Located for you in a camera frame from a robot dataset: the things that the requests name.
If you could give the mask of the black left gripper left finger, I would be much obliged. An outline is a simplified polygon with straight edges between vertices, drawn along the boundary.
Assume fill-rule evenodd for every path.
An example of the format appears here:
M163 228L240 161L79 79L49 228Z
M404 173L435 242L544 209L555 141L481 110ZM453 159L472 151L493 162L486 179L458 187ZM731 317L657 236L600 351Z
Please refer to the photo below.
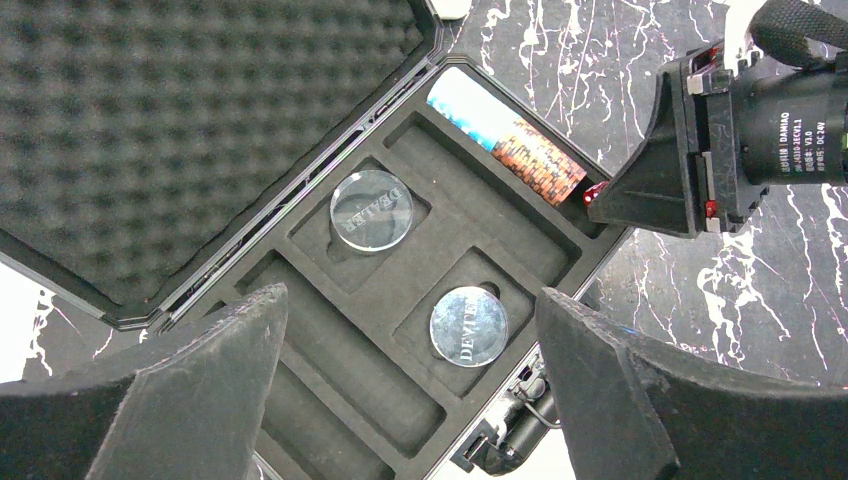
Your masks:
M248 479L284 284L40 382L1 387L5 479Z

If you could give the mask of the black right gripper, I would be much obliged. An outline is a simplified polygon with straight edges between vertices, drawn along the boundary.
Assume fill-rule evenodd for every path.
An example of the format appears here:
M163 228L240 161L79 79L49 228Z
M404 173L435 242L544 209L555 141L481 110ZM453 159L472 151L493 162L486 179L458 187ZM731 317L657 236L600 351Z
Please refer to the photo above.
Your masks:
M738 231L773 185L846 185L847 53L783 74L759 55L726 69L722 53L693 51L685 87L658 75L645 138L588 204L590 220L692 239Z

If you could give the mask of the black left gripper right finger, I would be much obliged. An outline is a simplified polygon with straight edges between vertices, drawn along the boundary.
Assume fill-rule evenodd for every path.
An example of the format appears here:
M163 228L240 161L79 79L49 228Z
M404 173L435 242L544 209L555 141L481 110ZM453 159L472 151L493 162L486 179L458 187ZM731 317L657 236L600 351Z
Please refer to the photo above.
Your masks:
M539 345L579 479L843 479L847 392L728 367L552 288Z

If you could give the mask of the red die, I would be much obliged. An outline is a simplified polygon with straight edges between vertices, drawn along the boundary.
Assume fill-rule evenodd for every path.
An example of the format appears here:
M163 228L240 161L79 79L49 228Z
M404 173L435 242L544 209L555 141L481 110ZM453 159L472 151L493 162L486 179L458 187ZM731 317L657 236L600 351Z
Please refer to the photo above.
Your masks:
M582 194L584 204L586 206L589 206L601 194L601 192L607 187L608 184L608 181L603 181L587 188Z

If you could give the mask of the brown poker chip stack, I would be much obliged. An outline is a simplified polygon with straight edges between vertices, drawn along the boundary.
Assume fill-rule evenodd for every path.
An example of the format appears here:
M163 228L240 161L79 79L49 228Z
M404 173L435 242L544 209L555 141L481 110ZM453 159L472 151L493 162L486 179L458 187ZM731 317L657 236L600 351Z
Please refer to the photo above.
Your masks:
M576 160L521 117L495 143L492 155L553 207L562 204L587 174Z

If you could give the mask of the clear round dealer button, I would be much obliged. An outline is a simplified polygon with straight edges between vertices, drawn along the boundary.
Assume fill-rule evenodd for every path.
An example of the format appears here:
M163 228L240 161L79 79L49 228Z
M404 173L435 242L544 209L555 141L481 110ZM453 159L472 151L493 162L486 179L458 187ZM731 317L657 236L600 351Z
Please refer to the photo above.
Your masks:
M436 353L452 365L478 368L504 351L508 314L501 301L478 286L450 290L434 305L429 335Z

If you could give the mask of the blue poker chip stack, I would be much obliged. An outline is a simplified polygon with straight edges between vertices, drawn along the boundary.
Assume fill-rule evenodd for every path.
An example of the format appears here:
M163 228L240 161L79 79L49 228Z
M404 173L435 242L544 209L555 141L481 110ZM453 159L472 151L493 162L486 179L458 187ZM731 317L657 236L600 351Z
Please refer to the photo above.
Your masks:
M517 132L519 115L457 67L441 73L426 101L488 152Z

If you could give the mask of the black poker set case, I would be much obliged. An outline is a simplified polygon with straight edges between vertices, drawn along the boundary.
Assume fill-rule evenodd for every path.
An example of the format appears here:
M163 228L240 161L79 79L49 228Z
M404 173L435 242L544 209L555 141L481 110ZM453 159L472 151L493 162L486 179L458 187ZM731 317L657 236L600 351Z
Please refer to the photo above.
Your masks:
M1 261L105 323L117 352L276 283L287 326L251 477L427 479L538 348L546 288L580 296L627 236L592 222L607 178L471 58L428 1L5 1ZM548 204L427 104L457 67L587 172ZM330 197L383 170L407 236L356 252ZM508 314L489 365L452 365L429 318L478 286Z

